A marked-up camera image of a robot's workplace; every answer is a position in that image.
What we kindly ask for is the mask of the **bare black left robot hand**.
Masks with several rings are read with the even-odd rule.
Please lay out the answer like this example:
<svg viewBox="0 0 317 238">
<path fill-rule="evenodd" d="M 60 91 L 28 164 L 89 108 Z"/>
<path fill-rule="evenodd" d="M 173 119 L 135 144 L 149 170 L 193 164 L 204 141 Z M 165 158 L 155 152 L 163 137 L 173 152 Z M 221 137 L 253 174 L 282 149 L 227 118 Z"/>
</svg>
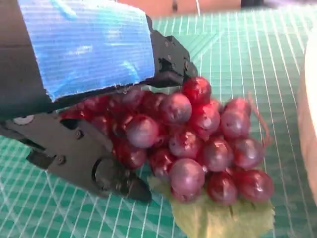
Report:
<svg viewBox="0 0 317 238">
<path fill-rule="evenodd" d="M 189 52 L 140 9 L 110 0 L 0 3 L 0 133 L 27 160 L 99 197 L 150 202 L 147 184 L 111 153 L 106 135 L 59 109 L 130 85 L 180 86 L 197 75 Z"/>
</svg>

